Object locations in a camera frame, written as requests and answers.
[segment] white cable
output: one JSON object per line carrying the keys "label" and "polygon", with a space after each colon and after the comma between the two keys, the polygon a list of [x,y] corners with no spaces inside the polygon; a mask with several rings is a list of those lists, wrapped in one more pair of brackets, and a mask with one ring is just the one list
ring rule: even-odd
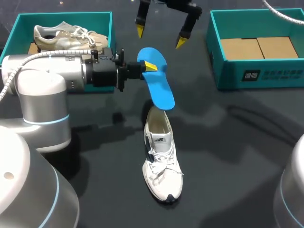
{"label": "white cable", "polygon": [[266,0],[262,0],[263,3],[266,5],[266,7],[271,11],[273,12],[274,14],[276,14],[277,16],[279,16],[280,18],[284,19],[284,20],[287,20],[289,22],[292,22],[292,23],[295,23],[295,24],[298,24],[298,25],[304,25],[304,21],[302,20],[296,20],[296,19],[293,19],[289,16],[286,16],[284,15],[283,13],[280,13],[279,11],[275,10],[273,7],[271,7],[271,5],[268,4],[268,2]]}
{"label": "white cable", "polygon": [[37,53],[34,55],[31,55],[27,58],[25,58],[22,63],[11,72],[11,74],[9,75],[4,88],[2,89],[1,93],[0,93],[0,101],[4,98],[5,94],[8,91],[8,88],[10,86],[10,84],[12,83],[12,81],[15,78],[15,75],[19,72],[19,70],[26,65],[29,61],[36,59],[36,58],[41,58],[41,57],[47,57],[50,55],[53,56],[65,56],[65,55],[90,55],[91,54],[91,50],[58,50],[58,51],[46,51],[46,52],[41,52],[41,53]]}

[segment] white shoe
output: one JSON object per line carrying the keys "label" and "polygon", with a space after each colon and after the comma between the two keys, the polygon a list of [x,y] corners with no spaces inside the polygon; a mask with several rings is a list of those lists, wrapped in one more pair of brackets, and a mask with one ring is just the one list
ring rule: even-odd
{"label": "white shoe", "polygon": [[34,40],[37,47],[45,51],[92,49],[101,52],[102,48],[108,47],[106,36],[64,21],[52,28],[36,25]]}
{"label": "white shoe", "polygon": [[166,113],[152,107],[143,132],[148,151],[142,167],[144,179],[158,200],[174,202],[181,195],[183,174]]}

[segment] cardboard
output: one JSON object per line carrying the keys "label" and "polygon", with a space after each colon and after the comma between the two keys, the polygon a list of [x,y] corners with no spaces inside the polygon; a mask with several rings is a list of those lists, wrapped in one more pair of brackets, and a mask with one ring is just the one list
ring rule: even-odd
{"label": "cardboard", "polygon": [[263,59],[257,39],[222,39],[227,60]]}
{"label": "cardboard", "polygon": [[28,54],[33,55],[33,54],[37,54],[37,53],[38,53],[38,47],[34,42],[32,42],[29,46]]}
{"label": "cardboard", "polygon": [[299,58],[289,37],[257,38],[264,58]]}

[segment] shoe logo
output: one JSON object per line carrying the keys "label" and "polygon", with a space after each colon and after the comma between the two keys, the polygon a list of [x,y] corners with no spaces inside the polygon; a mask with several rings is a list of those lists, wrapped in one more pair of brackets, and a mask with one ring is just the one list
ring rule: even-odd
{"label": "shoe logo", "polygon": [[166,142],[166,139],[165,138],[156,138],[155,140],[154,140],[154,142],[155,143],[165,143]]}

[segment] table surface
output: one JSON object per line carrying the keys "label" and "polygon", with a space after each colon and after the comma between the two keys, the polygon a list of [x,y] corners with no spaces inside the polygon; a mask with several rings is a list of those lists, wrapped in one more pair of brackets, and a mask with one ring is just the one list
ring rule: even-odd
{"label": "table surface", "polygon": [[[149,100],[144,81],[128,80],[123,93],[69,95],[74,156],[62,153],[49,160],[79,196],[79,228],[273,227],[274,191],[304,132],[304,92],[218,91],[204,41],[210,9],[262,8],[262,1],[197,0],[203,15],[179,50],[174,45],[185,14],[152,4],[139,40],[134,25],[138,0],[61,1],[0,0],[0,21],[10,31],[21,12],[113,11],[116,39],[127,61],[143,47],[154,47],[167,59],[176,101],[168,116],[184,173],[178,203],[166,206],[153,199],[142,175],[141,115]],[[304,6],[301,0],[269,3]],[[17,97],[3,100],[0,117],[21,117]]]}

